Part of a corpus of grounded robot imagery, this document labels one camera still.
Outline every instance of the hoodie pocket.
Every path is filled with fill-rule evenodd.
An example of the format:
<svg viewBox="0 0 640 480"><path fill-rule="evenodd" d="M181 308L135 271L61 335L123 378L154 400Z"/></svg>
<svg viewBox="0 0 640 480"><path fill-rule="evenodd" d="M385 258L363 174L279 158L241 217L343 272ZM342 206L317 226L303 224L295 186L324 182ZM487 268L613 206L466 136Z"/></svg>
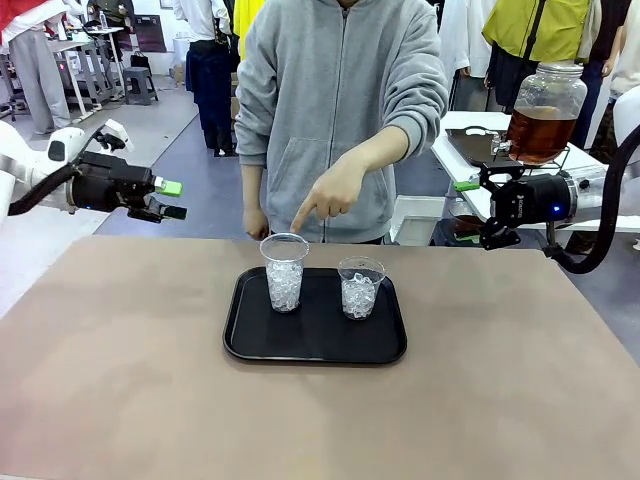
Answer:
<svg viewBox="0 0 640 480"><path fill-rule="evenodd" d="M336 158L340 158L355 146L356 144L339 144ZM357 235L358 232L375 229L391 218L388 208L389 196L389 187L387 186L383 169L367 173L362 179L362 189L360 190L358 201L346 215L331 218L328 226L331 229L351 231L353 235Z"/></svg>
<svg viewBox="0 0 640 480"><path fill-rule="evenodd" d="M280 159L273 158L267 165L267 210L269 215L284 224L290 224L311 187L326 170L329 142L292 138ZM319 223L312 213L305 227Z"/></svg>

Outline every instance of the black tray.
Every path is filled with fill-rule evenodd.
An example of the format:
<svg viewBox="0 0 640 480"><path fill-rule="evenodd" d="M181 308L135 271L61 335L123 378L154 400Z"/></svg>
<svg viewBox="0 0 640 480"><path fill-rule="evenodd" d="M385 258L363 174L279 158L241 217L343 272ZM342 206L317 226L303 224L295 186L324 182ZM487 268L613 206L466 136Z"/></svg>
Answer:
<svg viewBox="0 0 640 480"><path fill-rule="evenodd" d="M224 330L227 351L242 360L385 365L407 349L393 283L385 278L371 316L342 313L337 270L304 270L300 307L282 314L271 308L264 267L243 273L236 284Z"/></svg>
<svg viewBox="0 0 640 480"><path fill-rule="evenodd" d="M473 167L481 167L484 163L492 163L495 156L491 154L491 142L493 141L493 135L469 135L468 132L474 130L481 130L486 132L484 127L467 127L459 130L449 129L447 135L449 136L449 142L453 145L462 158L464 158L469 165ZM504 130L495 130L498 133L504 133Z"/></svg>

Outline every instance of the stool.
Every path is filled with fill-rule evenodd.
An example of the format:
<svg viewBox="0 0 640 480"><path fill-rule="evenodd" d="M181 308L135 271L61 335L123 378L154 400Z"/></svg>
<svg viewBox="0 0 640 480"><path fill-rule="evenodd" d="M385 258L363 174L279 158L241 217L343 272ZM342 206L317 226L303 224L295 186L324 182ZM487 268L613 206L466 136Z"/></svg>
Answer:
<svg viewBox="0 0 640 480"><path fill-rule="evenodd" d="M158 93L153 86L151 71L145 67L127 67L122 71L124 80L124 97L127 105L151 105L151 97L158 100Z"/></svg>

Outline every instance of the glass jar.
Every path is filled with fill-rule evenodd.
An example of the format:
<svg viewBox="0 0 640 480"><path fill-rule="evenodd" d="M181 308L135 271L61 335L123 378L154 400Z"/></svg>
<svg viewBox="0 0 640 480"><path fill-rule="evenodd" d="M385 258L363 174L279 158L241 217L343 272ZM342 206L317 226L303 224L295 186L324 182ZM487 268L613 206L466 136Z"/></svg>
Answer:
<svg viewBox="0 0 640 480"><path fill-rule="evenodd" d="M512 160L542 165L567 147L587 96L582 70L573 63L541 63L524 79L507 131Z"/></svg>

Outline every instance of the black bag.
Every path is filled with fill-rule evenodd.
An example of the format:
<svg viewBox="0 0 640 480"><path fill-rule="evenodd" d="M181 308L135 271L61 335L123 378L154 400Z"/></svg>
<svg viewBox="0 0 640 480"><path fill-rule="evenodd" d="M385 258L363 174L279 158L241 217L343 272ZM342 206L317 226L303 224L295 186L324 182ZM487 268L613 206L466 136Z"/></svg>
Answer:
<svg viewBox="0 0 640 480"><path fill-rule="evenodd" d="M135 52L131 55L131 66L132 67L144 67L148 68L151 71L151 67L149 66L149 57L144 55L141 51Z"/></svg>

